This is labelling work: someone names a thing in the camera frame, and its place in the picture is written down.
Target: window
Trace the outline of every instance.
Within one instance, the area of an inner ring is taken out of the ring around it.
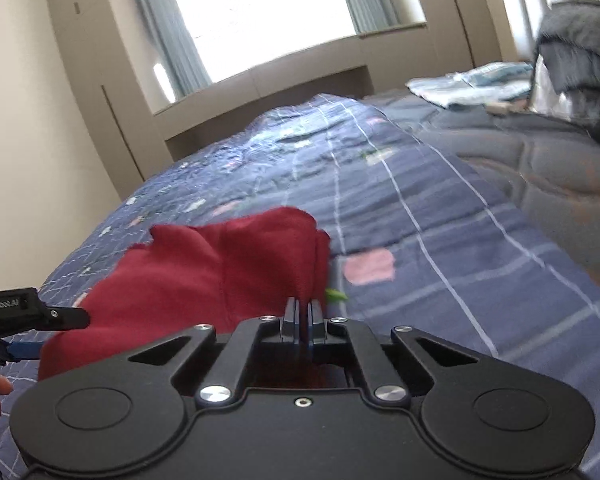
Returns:
[[[345,0],[177,0],[216,82],[291,52],[355,35]]]

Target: gray mattress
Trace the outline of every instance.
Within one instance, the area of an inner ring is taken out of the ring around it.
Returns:
[[[585,130],[535,114],[443,110],[407,90],[365,102],[467,161],[600,285],[600,144]]]
[[[439,112],[414,98],[386,110],[404,130],[375,107],[334,96],[267,112],[246,131],[147,181],[46,280],[42,300],[54,306],[80,300],[129,245],[150,239],[153,224],[200,225],[296,206],[331,237],[330,284],[349,299],[330,304],[329,316],[365,320],[378,334],[413,325],[572,384],[596,412],[583,468],[600,480],[600,288],[504,194],[451,153],[463,133],[483,136],[483,146],[473,143],[491,150],[483,159],[504,160],[506,166],[512,157],[515,174],[516,161],[528,160],[515,132],[535,131],[532,164],[545,160],[550,140],[582,134],[539,118]],[[500,136],[502,143],[490,147],[489,136]],[[435,147],[442,139],[450,152]],[[586,140],[576,145],[599,153]],[[523,206],[543,200],[534,199],[535,193],[557,200],[544,188],[523,189],[513,177],[497,178],[500,173],[488,164],[477,167]],[[563,177],[579,182],[576,171]],[[600,264],[600,254],[594,256]],[[27,333],[15,339],[44,337]],[[36,365],[9,364],[2,372],[16,392],[4,399],[0,468],[15,478],[24,464],[10,437],[8,413],[34,384]]]

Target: metal screw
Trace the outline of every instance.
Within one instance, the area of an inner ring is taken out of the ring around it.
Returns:
[[[380,386],[374,391],[374,395],[380,400],[386,400],[387,402],[397,402],[403,400],[407,396],[407,390],[401,386],[394,386],[393,384],[386,384]]]
[[[206,402],[224,402],[231,397],[231,390],[225,386],[214,384],[200,390],[200,398]]]
[[[299,399],[296,399],[296,402],[294,402],[298,408],[308,408],[313,403],[314,402],[311,399],[307,399],[306,397],[300,397]]]

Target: blue quilt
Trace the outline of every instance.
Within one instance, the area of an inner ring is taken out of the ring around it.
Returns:
[[[331,286],[349,300],[331,304],[330,316],[381,334],[417,326],[579,389],[597,416],[583,469],[600,480],[600,289],[468,165],[357,101],[320,95],[272,110],[153,177],[49,276],[41,298],[79,303],[129,245],[148,241],[152,224],[280,205],[308,211],[331,236]],[[25,467],[8,413],[36,364],[2,373],[16,392],[4,399],[0,469],[17,478]]]

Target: folded red garment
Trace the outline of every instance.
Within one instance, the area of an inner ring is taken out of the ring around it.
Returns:
[[[232,332],[242,320],[284,313],[289,297],[324,304],[329,237],[283,207],[203,227],[157,225],[129,248],[80,304],[84,330],[43,347],[39,379],[142,346],[198,323]]]

